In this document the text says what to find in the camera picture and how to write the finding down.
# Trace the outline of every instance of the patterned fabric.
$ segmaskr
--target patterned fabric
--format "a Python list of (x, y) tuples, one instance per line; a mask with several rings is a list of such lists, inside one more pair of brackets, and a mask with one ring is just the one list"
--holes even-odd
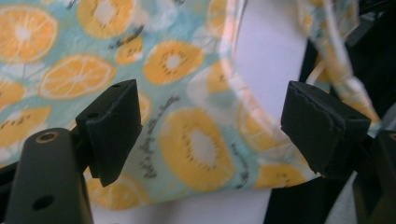
[[(340, 71), (349, 70), (339, 61), (346, 57), (330, 45), (331, 28), (323, 22), (337, 18), (345, 33), (355, 13), (352, 1), (337, 2), (335, 11), (325, 10), (328, 1), (300, 6), (305, 30), (326, 63), (339, 68), (330, 78), (342, 90), (348, 85)], [(35, 132), (72, 129), (74, 117), (108, 86), (135, 78), (144, 129), (118, 181), (103, 189), (86, 174), (93, 203), (125, 210), (314, 178), (233, 68), (243, 5), (244, 0), (3, 0), (0, 162), (17, 161), (24, 139)]]
[(330, 84), (340, 99), (371, 121), (370, 134), (380, 127), (371, 100), (353, 76), (344, 39), (359, 25), (359, 3), (355, 0), (299, 0), (300, 23), (315, 44), (320, 58), (309, 81), (325, 91)]

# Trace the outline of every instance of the cloth bag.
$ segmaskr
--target cloth bag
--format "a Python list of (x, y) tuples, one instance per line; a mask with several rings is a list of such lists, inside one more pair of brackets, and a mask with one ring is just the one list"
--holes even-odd
[[(335, 3), (299, 2), (301, 24), (326, 68), (311, 79), (334, 85), (377, 125), (342, 45), (341, 34), (357, 24), (356, 1)], [(86, 172), (92, 203), (127, 212), (206, 192), (283, 188), (315, 178), (233, 67), (244, 4), (2, 1), (0, 163), (17, 161), (33, 133), (72, 129), (102, 91), (135, 78), (143, 131), (114, 184), (103, 189)]]

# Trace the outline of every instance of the black plastic part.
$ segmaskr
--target black plastic part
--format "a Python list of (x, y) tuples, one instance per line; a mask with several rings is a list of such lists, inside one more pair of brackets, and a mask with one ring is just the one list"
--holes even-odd
[(359, 223), (396, 223), (396, 132), (380, 132), (368, 157), (373, 161), (375, 181), (360, 172), (353, 183)]
[(273, 189), (264, 224), (323, 224), (346, 180), (316, 178)]
[(6, 223), (92, 223), (85, 189), (69, 131), (36, 133), (25, 141)]
[(396, 205), (396, 132), (382, 131), (377, 135), (373, 161), (382, 191)]
[(368, 183), (376, 184), (378, 180), (375, 172), (373, 153), (371, 152), (373, 142), (373, 138), (367, 135), (364, 141), (356, 143), (352, 148), (351, 163), (353, 169), (359, 173), (361, 179)]
[(381, 12), (389, 8), (392, 0), (382, 0), (382, 1), (374, 1), (370, 4), (364, 4), (360, 6), (359, 14), (364, 15), (369, 12)]
[(12, 188), (12, 180), (17, 170), (17, 162), (0, 169), (0, 222), (4, 222), (8, 205), (9, 193)]
[(346, 179), (351, 149), (365, 138), (370, 120), (319, 88), (291, 81), (281, 125), (314, 172)]
[(349, 57), (380, 118), (396, 102), (396, 1), (353, 47)]
[(72, 135), (73, 145), (75, 146), (78, 168), (81, 173), (84, 173), (88, 165), (95, 166), (91, 145), (89, 142), (81, 140), (78, 127), (75, 127), (70, 134)]
[(317, 61), (318, 52), (315, 49), (314, 44), (308, 39), (306, 41), (305, 56), (303, 61), (303, 66), (300, 72), (300, 82), (306, 82), (309, 75), (315, 68), (315, 62)]
[(79, 134), (91, 146), (90, 169), (105, 187), (120, 175), (142, 130), (135, 80), (124, 81), (103, 92), (77, 117)]

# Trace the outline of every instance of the screw hole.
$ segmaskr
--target screw hole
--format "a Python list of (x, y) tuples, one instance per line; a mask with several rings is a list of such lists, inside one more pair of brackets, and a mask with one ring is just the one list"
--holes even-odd
[(99, 116), (98, 113), (91, 113), (91, 114), (88, 115), (88, 118), (89, 119), (94, 119), (94, 118), (97, 118), (98, 116)]
[(40, 134), (36, 139), (35, 139), (35, 141), (37, 142), (37, 143), (41, 143), (41, 144), (43, 144), (43, 143), (48, 143), (48, 142), (52, 142), (53, 140), (55, 140), (57, 137), (58, 137), (58, 133), (56, 133), (56, 132), (48, 132), (48, 133), (43, 133), (43, 134)]
[(38, 211), (42, 209), (48, 208), (50, 205), (53, 204), (55, 198), (52, 195), (45, 195), (33, 203), (33, 210)]

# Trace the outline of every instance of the clamp jaw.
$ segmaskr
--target clamp jaw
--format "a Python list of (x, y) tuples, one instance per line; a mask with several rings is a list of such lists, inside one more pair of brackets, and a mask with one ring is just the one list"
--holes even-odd
[(396, 132), (367, 135), (370, 120), (326, 92), (291, 81), (282, 131), (324, 178), (358, 173), (354, 198), (359, 223), (396, 220)]

